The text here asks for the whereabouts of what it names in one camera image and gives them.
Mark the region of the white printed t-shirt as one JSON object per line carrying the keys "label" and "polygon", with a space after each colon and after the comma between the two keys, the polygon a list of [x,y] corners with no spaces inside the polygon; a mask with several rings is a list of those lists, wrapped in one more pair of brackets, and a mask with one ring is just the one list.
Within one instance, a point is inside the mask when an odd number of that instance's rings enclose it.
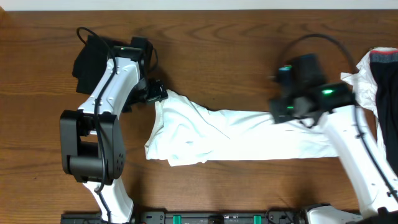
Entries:
{"label": "white printed t-shirt", "polygon": [[269,112],[211,111],[168,90],[155,103],[155,123],[145,143],[146,159],[170,166],[207,161],[264,161],[335,157],[318,128],[298,121],[276,124]]}

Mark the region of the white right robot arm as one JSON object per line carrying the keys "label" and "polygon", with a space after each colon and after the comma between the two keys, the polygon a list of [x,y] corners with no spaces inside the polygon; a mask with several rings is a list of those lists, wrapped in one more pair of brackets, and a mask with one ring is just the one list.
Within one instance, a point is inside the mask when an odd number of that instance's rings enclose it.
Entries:
{"label": "white right robot arm", "polygon": [[322,206],[305,212],[306,223],[397,223],[397,175],[345,83],[287,92],[271,99],[269,110],[277,124],[313,119],[336,150],[358,199],[357,215]]}

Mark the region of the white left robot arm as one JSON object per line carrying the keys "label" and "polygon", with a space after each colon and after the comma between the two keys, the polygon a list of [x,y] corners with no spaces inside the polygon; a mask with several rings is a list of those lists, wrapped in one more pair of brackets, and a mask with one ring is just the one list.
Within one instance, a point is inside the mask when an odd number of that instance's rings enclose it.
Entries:
{"label": "white left robot arm", "polygon": [[115,46],[90,97],[75,111],[60,117],[62,167],[94,196],[98,213],[63,214],[61,223],[133,223],[134,203],[121,174],[125,145],[119,117],[135,103],[167,99],[160,80],[147,76],[155,67],[153,46]]}

